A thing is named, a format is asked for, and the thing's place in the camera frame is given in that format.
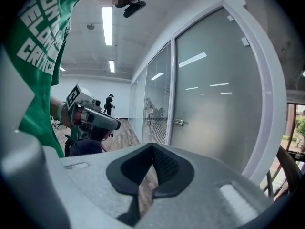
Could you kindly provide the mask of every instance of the hand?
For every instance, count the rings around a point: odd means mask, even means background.
[[[75,125],[80,125],[81,124],[81,108],[76,108],[76,110],[74,111],[74,116],[73,116],[73,123]],[[69,117],[68,117],[68,107],[65,106],[61,112],[61,121],[62,123],[72,129],[73,125],[69,122]]]

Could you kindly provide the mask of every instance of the glass door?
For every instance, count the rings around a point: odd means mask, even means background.
[[[176,40],[170,144],[242,172],[260,128],[262,88],[253,51],[229,15],[220,9]]]

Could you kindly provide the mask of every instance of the green t-shirt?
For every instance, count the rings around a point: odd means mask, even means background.
[[[50,122],[51,86],[58,84],[66,29],[78,0],[28,0],[7,34],[4,47],[35,93],[19,126],[64,157]]]

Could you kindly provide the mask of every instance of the white ceiling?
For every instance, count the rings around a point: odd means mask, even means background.
[[[147,6],[130,18],[124,8],[113,9],[113,46],[106,46],[102,26],[102,6],[97,1],[81,0],[73,10],[71,32],[63,54],[63,75],[92,75],[130,80],[146,44],[153,40],[160,22],[179,0],[143,0]],[[94,24],[95,29],[87,29]],[[115,62],[115,73],[109,69]]]

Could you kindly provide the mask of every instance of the door handle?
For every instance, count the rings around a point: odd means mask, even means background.
[[[184,125],[184,122],[183,122],[183,120],[174,119],[174,120],[173,120],[173,124],[179,125],[179,126],[183,126],[183,125]]]

